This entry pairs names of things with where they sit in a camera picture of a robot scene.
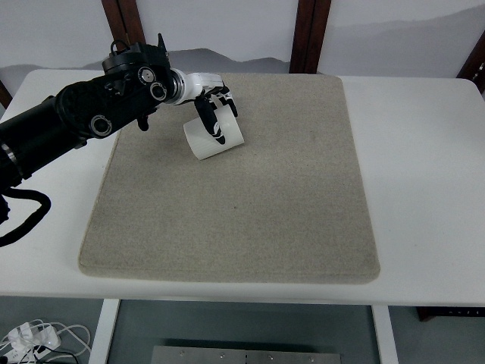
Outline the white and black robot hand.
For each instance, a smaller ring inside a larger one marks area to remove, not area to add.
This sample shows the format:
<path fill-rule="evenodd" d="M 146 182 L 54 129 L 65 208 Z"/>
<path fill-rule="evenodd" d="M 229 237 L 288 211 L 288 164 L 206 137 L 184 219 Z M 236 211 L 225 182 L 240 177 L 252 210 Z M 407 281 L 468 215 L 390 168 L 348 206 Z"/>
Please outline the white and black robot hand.
<path fill-rule="evenodd" d="M 238 111 L 230 89 L 218 74 L 191 73 L 185 74 L 173 69 L 172 73 L 177 82 L 177 95 L 174 97 L 175 105 L 192 102 L 201 119 L 206 132 L 220 145 L 226 143 L 226 138 L 215 114 L 217 106 L 213 98 L 218 99 L 222 106 L 229 106 L 236 118 Z"/>

